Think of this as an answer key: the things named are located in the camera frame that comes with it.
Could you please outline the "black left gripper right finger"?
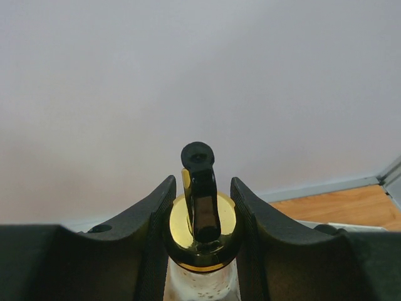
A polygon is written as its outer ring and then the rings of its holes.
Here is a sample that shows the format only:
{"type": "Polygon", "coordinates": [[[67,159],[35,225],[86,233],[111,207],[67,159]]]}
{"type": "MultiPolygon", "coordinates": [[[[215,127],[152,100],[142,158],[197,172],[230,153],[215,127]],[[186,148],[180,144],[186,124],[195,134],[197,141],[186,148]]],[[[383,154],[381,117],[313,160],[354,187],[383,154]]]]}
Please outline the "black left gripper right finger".
{"type": "Polygon", "coordinates": [[[242,300],[400,299],[400,233],[313,230],[236,177],[231,198],[244,223],[237,256],[242,300]]]}

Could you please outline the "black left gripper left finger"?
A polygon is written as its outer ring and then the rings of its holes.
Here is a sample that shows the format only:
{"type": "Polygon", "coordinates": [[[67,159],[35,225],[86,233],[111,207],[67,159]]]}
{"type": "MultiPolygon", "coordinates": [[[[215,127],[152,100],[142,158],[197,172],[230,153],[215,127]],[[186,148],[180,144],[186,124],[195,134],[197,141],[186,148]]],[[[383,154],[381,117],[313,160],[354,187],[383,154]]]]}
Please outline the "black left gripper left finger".
{"type": "Polygon", "coordinates": [[[55,224],[1,226],[2,300],[162,300],[162,239],[174,176],[90,231],[55,224]]]}

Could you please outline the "tall bottle with dark sauce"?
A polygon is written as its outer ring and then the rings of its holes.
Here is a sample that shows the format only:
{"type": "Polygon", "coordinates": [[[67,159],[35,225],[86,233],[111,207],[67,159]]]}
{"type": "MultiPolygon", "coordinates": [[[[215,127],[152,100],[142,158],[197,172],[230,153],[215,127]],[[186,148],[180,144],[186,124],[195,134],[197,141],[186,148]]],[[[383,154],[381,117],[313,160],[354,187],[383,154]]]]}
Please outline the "tall bottle with dark sauce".
{"type": "Polygon", "coordinates": [[[163,228],[169,256],[163,299],[240,300],[237,206],[217,190],[211,147],[191,142],[180,158],[184,192],[173,200],[163,228]]]}

